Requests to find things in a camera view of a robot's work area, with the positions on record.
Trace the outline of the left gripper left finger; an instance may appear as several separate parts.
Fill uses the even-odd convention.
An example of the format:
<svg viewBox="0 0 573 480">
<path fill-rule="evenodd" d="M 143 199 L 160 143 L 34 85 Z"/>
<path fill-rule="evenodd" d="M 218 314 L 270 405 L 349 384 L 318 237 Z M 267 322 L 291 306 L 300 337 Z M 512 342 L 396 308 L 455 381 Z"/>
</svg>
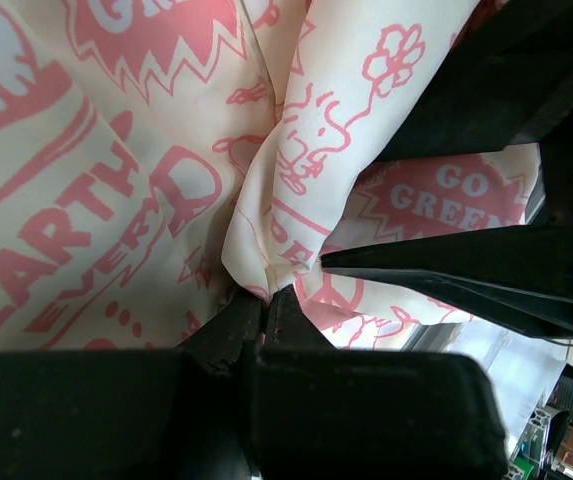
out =
<svg viewBox="0 0 573 480">
<path fill-rule="evenodd" d="M 249 479 L 244 292 L 181 345 L 0 353 L 0 479 Z"/>
</svg>

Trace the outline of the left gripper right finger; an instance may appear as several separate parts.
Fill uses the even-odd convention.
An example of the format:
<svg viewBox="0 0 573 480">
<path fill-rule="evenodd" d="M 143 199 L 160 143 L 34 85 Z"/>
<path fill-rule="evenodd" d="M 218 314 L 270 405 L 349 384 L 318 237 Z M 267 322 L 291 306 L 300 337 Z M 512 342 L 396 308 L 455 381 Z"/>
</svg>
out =
<svg viewBox="0 0 573 480">
<path fill-rule="evenodd" d="M 250 380 L 250 440 L 266 479 L 499 479 L 506 433 L 466 356 L 338 349 L 275 294 Z"/>
</svg>

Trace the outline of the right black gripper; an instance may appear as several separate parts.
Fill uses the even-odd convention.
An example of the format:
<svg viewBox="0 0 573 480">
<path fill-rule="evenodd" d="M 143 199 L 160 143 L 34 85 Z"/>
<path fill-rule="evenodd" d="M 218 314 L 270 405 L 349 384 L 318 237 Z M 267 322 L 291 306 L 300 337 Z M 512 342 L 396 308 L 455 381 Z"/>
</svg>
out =
<svg viewBox="0 0 573 480">
<path fill-rule="evenodd" d="M 540 141 L 538 220 L 552 226 L 359 247 L 323 255 L 323 270 L 408 288 L 527 337 L 573 339 L 573 1 L 503 6 L 447 55 L 377 159 Z"/>
</svg>

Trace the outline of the pink and cream jacket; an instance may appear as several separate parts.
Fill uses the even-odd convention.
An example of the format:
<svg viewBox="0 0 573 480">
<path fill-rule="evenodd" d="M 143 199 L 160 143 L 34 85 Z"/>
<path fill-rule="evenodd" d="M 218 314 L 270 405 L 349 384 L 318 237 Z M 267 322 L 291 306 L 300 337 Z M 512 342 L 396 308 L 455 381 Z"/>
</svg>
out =
<svg viewBox="0 0 573 480">
<path fill-rule="evenodd" d="M 520 224 L 535 145 L 379 164 L 488 1 L 0 1 L 0 350 L 172 347 L 293 286 L 338 347 L 470 315 L 321 270 Z"/>
</svg>

